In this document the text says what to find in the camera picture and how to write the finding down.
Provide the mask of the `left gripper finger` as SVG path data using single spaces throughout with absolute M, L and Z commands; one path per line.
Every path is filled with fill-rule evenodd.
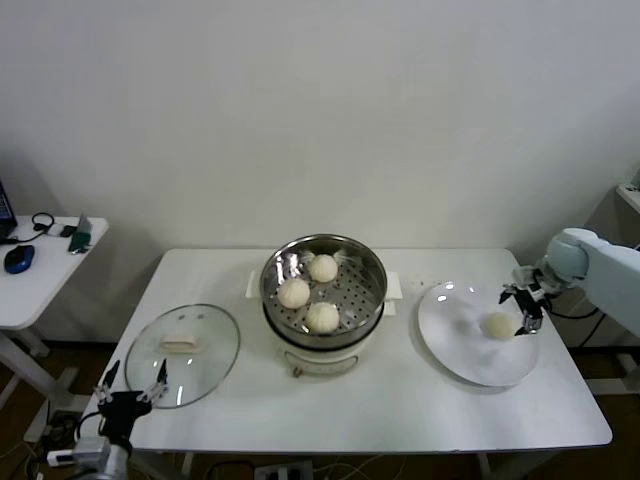
M 166 360 L 163 360 L 155 382 L 137 396 L 137 401 L 151 405 L 156 403 L 168 389 L 167 378 Z
M 94 388 L 94 394 L 99 403 L 106 403 L 112 400 L 111 387 L 117 375 L 120 361 L 117 360 L 112 367 L 105 373 L 102 382 Z

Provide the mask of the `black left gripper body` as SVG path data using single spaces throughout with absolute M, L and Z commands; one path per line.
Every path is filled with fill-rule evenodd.
M 112 393 L 98 403 L 103 418 L 99 433 L 110 441 L 129 440 L 136 421 L 151 410 L 152 403 L 142 391 Z

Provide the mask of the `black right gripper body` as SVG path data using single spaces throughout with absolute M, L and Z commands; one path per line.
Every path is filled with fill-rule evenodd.
M 549 292 L 544 288 L 545 277 L 539 267 L 518 267 L 513 270 L 513 280 L 518 305 L 549 304 Z

